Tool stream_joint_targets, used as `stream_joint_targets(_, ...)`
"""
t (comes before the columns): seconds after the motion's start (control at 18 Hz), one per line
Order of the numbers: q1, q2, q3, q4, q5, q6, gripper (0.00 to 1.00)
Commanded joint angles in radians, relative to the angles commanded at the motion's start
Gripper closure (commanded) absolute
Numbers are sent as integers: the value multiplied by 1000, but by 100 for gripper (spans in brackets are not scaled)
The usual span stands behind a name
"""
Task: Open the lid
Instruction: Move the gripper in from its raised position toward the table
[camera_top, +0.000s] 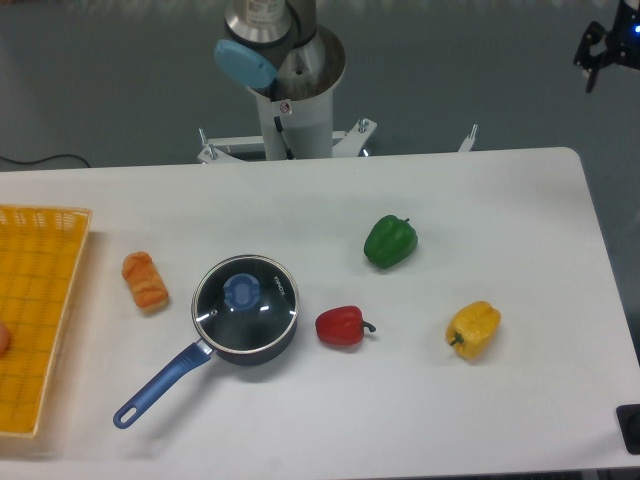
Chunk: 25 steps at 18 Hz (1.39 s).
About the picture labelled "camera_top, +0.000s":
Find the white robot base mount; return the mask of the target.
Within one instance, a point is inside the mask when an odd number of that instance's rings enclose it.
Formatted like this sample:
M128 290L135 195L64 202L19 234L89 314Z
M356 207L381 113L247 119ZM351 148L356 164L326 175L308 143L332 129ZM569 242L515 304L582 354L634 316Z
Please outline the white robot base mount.
M367 142L377 128L377 123L361 118L348 131L338 130L332 133L333 157L349 158L372 155ZM261 136L207 138L199 129L201 150L196 156L200 164L222 164L235 162L264 161L265 143Z

